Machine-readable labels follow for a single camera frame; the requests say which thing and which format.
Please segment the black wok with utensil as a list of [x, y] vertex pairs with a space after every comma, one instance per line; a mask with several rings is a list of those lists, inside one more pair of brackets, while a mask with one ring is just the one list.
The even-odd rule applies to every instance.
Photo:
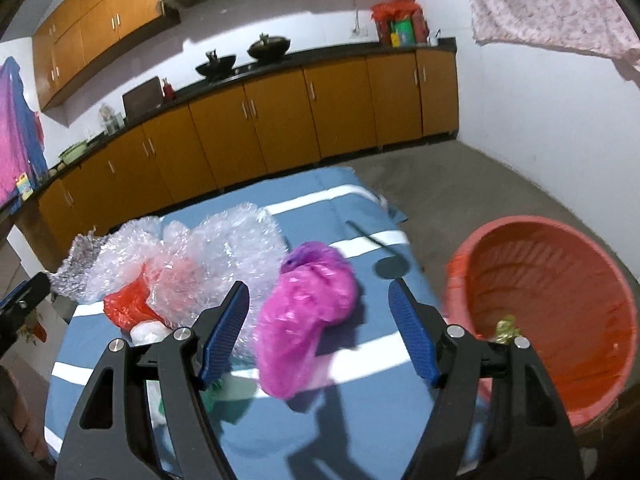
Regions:
[[195, 67], [198, 74], [208, 80], [227, 77], [233, 70], [236, 61], [236, 55], [218, 56], [217, 51], [208, 51], [205, 53], [207, 62]]

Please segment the white flower-decal cabinet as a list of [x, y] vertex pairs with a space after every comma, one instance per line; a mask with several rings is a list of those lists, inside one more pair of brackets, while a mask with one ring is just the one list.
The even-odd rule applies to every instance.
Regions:
[[[42, 271], [44, 266], [16, 226], [1, 235], [1, 297]], [[18, 330], [17, 342], [6, 362], [12, 364], [20, 358], [48, 382], [66, 328], [67, 323], [53, 307], [53, 299], [42, 300], [36, 310], [27, 315], [26, 325]]]

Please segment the lower wooden kitchen cabinets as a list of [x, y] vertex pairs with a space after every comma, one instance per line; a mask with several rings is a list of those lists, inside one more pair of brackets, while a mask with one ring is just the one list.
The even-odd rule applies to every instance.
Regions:
[[247, 65], [93, 145], [16, 208], [41, 264], [55, 269], [80, 233], [103, 234], [213, 192], [324, 160], [459, 128], [456, 40], [346, 44]]

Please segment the pink plastic bag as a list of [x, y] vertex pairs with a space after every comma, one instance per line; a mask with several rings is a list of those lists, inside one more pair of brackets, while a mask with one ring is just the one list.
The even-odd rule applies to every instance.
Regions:
[[349, 318], [358, 297], [355, 272], [336, 248], [306, 242], [288, 254], [255, 328], [259, 383], [268, 396], [288, 400], [309, 384], [323, 331]]

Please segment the orange plastic bag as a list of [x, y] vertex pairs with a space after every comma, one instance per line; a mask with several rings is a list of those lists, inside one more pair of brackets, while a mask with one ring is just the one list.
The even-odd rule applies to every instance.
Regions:
[[134, 281], [103, 299], [106, 317], [127, 333], [143, 322], [160, 322], [168, 327], [168, 323], [146, 303], [150, 296], [150, 285], [146, 276], [148, 266], [145, 263]]

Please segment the yellow detergent bottle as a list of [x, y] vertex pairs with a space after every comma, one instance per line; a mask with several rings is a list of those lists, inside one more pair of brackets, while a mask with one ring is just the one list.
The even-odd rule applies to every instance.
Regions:
[[22, 172], [15, 178], [15, 187], [17, 189], [17, 193], [20, 194], [21, 200], [26, 202], [34, 189], [32, 188], [32, 184], [30, 183], [29, 176]]

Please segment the upper wooden kitchen cabinets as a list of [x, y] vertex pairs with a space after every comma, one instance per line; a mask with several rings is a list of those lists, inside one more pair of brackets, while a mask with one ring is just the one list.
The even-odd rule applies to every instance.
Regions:
[[32, 36], [39, 106], [63, 104], [115, 58], [180, 20], [162, 0], [63, 0]]

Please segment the white plastic bag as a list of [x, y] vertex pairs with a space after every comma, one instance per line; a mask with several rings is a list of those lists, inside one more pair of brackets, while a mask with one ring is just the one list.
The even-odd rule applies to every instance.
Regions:
[[171, 334], [171, 329], [160, 321], [144, 321], [135, 325], [129, 332], [134, 346], [155, 344]]

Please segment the pink floral hanging cloth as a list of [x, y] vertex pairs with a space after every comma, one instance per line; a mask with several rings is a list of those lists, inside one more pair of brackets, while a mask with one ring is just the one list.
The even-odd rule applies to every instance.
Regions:
[[470, 0], [474, 38], [593, 54], [639, 68], [639, 37], [616, 0]]

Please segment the dark green plastic bag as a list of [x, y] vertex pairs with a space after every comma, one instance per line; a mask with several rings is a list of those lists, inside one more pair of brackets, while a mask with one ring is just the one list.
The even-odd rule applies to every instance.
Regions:
[[[152, 424], [154, 426], [166, 425], [166, 412], [160, 386], [154, 386], [157, 399], [149, 395], [149, 400], [153, 405], [154, 411], [150, 412]], [[222, 402], [240, 402], [239, 415], [232, 415], [233, 420], [240, 417], [247, 408], [247, 405], [253, 401], [255, 393], [259, 390], [257, 382], [247, 377], [236, 377], [225, 374], [221, 378], [212, 382], [205, 390], [198, 390], [203, 408], [207, 415], [213, 414], [216, 405]]]

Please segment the green bowl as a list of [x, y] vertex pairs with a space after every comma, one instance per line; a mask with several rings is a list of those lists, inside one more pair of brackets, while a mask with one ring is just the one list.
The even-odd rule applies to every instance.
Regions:
[[86, 140], [77, 142], [66, 150], [62, 151], [60, 154], [60, 161], [64, 162], [66, 166], [72, 164], [75, 160], [77, 160], [80, 156], [85, 154], [88, 150], [88, 142]]

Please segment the glass jar with bag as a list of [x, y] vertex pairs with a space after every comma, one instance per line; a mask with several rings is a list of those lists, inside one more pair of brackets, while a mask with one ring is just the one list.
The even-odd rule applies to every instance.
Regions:
[[125, 125], [122, 113], [116, 112], [113, 107], [103, 103], [99, 108], [99, 116], [104, 132], [109, 136], [120, 130]]

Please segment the clear bubble wrap sheet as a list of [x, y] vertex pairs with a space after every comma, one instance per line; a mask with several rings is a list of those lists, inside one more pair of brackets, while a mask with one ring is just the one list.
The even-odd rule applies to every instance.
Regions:
[[242, 203], [189, 228], [145, 217], [116, 233], [75, 237], [62, 266], [50, 275], [53, 292], [78, 302], [102, 302], [134, 281], [147, 263], [146, 303], [168, 328], [191, 326], [217, 307], [236, 281], [250, 290], [250, 308], [232, 351], [235, 364], [254, 362], [258, 313], [272, 292], [288, 244], [264, 208]]

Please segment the green paw-print plastic bag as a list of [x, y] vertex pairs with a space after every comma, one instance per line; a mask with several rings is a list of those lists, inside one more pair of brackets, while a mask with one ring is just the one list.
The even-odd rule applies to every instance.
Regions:
[[492, 341], [496, 344], [510, 344], [516, 338], [522, 336], [522, 331], [518, 327], [518, 322], [514, 315], [506, 315], [500, 318], [496, 325], [495, 337]]

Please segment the red bottle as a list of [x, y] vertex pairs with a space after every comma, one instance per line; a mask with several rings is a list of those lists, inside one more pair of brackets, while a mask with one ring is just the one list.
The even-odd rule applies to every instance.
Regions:
[[162, 79], [163, 98], [165, 102], [170, 102], [175, 99], [175, 90], [166, 78]]

